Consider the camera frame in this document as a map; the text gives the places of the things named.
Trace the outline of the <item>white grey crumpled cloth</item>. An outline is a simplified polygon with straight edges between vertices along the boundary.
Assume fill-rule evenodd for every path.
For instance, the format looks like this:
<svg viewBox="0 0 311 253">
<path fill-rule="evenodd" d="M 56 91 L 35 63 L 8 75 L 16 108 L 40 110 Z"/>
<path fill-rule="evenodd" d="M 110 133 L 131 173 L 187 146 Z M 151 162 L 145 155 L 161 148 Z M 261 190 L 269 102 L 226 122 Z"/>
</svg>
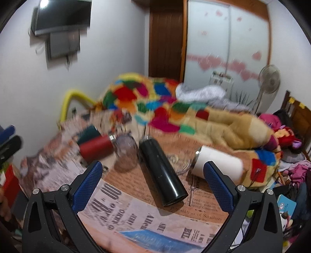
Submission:
<svg viewBox="0 0 311 253">
<path fill-rule="evenodd" d="M 185 83 L 180 83 L 175 89 L 176 99 L 181 102 L 198 102 L 215 109 L 250 112 L 251 109 L 225 98 L 226 91 L 219 85 L 208 85 L 200 89 L 191 89 Z"/>
</svg>

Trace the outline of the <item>colourful patchwork blanket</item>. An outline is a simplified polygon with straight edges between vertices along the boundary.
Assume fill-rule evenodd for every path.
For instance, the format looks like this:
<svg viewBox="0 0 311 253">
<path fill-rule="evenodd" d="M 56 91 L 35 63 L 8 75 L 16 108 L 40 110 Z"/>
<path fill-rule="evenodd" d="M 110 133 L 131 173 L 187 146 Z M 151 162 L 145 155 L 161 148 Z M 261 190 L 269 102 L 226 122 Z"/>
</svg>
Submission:
<svg viewBox="0 0 311 253">
<path fill-rule="evenodd" d="M 141 124 L 166 133 L 190 135 L 203 144 L 235 155 L 243 161 L 237 182 L 250 188 L 265 186 L 281 158 L 274 131 L 249 113 L 182 102 L 176 98 L 177 85 L 173 79 L 124 73 L 109 85 L 94 108 L 124 110 Z"/>
</svg>

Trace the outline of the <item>dark wooden headboard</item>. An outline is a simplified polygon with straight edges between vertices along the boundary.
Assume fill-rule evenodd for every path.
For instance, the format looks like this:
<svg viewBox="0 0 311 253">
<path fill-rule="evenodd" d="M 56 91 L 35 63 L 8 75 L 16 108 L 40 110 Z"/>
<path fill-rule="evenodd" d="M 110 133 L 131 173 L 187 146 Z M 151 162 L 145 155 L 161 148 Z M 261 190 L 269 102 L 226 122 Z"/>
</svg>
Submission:
<svg viewBox="0 0 311 253">
<path fill-rule="evenodd" d="M 303 154 L 310 161 L 310 109 L 303 102 L 296 100 L 288 90 L 281 108 L 289 115 L 294 132 L 302 140 Z"/>
</svg>

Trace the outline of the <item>pile of pink clothes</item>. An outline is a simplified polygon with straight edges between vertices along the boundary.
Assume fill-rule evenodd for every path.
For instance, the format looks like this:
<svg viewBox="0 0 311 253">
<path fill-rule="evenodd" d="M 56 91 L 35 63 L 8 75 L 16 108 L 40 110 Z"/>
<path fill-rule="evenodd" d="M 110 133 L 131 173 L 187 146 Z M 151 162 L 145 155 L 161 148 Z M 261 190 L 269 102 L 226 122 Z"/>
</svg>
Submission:
<svg viewBox="0 0 311 253">
<path fill-rule="evenodd" d="M 305 133 L 299 133 L 292 117 L 284 109 L 273 114 L 259 113 L 259 119 L 264 121 L 275 134 L 280 146 L 280 159 L 275 172 L 279 185 L 291 185 L 298 188 L 305 182 L 310 172 L 310 161 L 304 154 Z"/>
</svg>

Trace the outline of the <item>wooden sliding wardrobe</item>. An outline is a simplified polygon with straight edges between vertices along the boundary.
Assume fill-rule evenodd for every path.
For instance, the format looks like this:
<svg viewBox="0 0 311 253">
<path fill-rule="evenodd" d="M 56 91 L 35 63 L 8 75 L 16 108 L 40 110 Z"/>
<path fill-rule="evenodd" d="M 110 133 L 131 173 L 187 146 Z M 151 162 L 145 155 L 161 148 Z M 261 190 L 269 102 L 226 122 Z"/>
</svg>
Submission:
<svg viewBox="0 0 311 253">
<path fill-rule="evenodd" d="M 149 75 L 199 89 L 213 71 L 233 78 L 232 101 L 253 102 L 270 58 L 270 22 L 261 1 L 152 1 Z"/>
</svg>

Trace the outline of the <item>wall mounted television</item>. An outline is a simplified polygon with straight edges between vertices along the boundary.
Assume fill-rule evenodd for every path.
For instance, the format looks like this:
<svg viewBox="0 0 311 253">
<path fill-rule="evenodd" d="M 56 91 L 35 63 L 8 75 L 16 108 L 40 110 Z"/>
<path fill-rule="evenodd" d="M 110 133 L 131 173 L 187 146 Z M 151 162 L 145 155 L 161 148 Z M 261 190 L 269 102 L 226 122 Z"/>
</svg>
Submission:
<svg viewBox="0 0 311 253">
<path fill-rule="evenodd" d="M 91 24 L 91 1 L 40 1 L 34 8 L 31 31 L 45 36 L 48 60 L 80 51 L 80 31 Z"/>
</svg>

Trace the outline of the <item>red steel tumbler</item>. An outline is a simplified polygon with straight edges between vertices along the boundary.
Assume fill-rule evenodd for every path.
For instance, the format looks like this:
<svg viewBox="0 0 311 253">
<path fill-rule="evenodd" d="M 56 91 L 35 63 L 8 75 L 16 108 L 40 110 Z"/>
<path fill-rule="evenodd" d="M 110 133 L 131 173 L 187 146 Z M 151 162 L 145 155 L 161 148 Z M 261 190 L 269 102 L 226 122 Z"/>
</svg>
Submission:
<svg viewBox="0 0 311 253">
<path fill-rule="evenodd" d="M 79 151 L 86 162 L 104 158 L 114 152 L 115 135 L 101 135 L 79 145 Z"/>
</svg>

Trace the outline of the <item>clear plastic cup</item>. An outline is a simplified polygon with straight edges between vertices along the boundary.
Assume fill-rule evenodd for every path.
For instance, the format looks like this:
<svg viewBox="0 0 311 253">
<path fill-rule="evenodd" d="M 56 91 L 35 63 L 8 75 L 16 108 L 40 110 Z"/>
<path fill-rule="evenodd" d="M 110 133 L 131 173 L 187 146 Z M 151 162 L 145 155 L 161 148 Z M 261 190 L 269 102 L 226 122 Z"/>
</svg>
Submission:
<svg viewBox="0 0 311 253">
<path fill-rule="evenodd" d="M 139 163 L 138 146 L 131 134 L 121 134 L 115 141 L 116 161 L 114 169 L 126 172 L 134 169 Z"/>
</svg>

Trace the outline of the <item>black steel bottle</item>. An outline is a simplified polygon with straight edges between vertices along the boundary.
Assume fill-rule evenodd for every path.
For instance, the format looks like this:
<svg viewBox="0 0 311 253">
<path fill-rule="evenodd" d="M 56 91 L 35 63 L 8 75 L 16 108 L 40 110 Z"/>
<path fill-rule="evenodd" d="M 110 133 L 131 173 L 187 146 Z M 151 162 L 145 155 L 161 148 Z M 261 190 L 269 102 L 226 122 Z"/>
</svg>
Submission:
<svg viewBox="0 0 311 253">
<path fill-rule="evenodd" d="M 155 138 L 144 136 L 139 141 L 139 151 L 164 207 L 187 198 L 183 183 Z"/>
</svg>

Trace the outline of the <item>light blue cartoon box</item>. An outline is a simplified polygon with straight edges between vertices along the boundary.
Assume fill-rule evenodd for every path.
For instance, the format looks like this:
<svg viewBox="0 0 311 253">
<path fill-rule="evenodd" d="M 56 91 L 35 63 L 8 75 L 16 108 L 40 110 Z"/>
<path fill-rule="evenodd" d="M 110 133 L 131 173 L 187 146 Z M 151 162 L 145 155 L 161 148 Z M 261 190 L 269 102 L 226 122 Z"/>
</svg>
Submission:
<svg viewBox="0 0 311 253">
<path fill-rule="evenodd" d="M 285 231 L 293 223 L 292 215 L 295 211 L 296 203 L 280 194 L 277 199 L 277 205 L 281 218 L 282 231 Z"/>
</svg>

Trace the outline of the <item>newspaper print tablecloth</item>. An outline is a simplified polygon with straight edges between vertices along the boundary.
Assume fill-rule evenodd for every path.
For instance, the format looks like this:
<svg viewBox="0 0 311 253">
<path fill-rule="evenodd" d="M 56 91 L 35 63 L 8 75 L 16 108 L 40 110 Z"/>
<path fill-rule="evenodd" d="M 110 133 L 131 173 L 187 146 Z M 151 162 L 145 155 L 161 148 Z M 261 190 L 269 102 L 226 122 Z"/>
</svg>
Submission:
<svg viewBox="0 0 311 253">
<path fill-rule="evenodd" d="M 32 190 L 57 190 L 85 170 L 78 135 L 88 126 L 101 134 L 129 132 L 138 141 L 154 137 L 188 192 L 187 198 L 164 207 L 145 168 L 132 151 L 101 160 L 104 173 L 79 218 L 94 240 L 110 252 L 201 252 L 210 243 L 227 214 L 221 210 L 206 181 L 190 172 L 201 143 L 180 133 L 163 133 L 126 117 L 120 124 L 112 111 L 78 115 L 33 156 L 23 158 L 20 185 Z"/>
</svg>

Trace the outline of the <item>standing electric fan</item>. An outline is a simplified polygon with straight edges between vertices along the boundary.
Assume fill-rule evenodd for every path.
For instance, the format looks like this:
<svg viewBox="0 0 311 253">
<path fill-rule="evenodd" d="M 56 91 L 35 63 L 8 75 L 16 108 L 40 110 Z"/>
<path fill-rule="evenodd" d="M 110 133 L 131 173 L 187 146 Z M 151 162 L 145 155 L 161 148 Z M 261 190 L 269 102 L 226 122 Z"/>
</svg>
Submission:
<svg viewBox="0 0 311 253">
<path fill-rule="evenodd" d="M 261 99 L 264 93 L 272 94 L 279 89 L 280 86 L 280 71 L 273 65 L 269 64 L 262 68 L 258 76 L 259 93 L 256 102 L 252 108 L 253 113 L 257 113 Z"/>
</svg>

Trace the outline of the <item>yellow curved bed rail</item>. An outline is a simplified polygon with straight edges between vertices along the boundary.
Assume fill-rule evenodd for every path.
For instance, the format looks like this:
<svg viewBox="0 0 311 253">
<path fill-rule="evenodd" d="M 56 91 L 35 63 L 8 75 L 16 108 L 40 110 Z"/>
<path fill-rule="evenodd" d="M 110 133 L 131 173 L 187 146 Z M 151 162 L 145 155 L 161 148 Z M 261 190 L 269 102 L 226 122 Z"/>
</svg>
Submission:
<svg viewBox="0 0 311 253">
<path fill-rule="evenodd" d="M 67 120 L 69 109 L 72 105 L 81 104 L 85 108 L 92 107 L 96 104 L 96 101 L 90 98 L 88 95 L 77 89 L 68 90 L 63 98 L 61 105 L 59 123 Z"/>
</svg>

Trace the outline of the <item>white steel tumbler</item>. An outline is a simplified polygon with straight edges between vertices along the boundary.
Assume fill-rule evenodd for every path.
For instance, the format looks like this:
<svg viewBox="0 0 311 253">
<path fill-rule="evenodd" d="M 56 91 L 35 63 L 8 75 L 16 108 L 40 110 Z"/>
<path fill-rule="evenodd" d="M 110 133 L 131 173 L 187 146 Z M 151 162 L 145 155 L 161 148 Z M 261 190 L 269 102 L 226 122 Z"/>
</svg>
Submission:
<svg viewBox="0 0 311 253">
<path fill-rule="evenodd" d="M 209 161 L 212 161 L 218 169 L 224 175 L 231 178 L 235 184 L 242 180 L 244 169 L 240 158 L 205 145 L 196 151 L 191 164 L 191 174 L 199 178 L 204 178 L 204 164 Z"/>
</svg>

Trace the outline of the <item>white appliance by wardrobe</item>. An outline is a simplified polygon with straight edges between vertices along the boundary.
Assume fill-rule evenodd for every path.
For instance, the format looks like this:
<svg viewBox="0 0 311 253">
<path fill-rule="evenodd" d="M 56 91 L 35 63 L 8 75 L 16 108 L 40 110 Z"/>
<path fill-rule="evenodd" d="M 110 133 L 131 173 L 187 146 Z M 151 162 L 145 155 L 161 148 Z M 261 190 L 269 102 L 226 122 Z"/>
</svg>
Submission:
<svg viewBox="0 0 311 253">
<path fill-rule="evenodd" d="M 222 87 L 227 94 L 229 94 L 232 91 L 234 81 L 231 76 L 227 75 L 224 72 L 213 71 L 209 80 L 209 84 L 218 85 Z"/>
</svg>

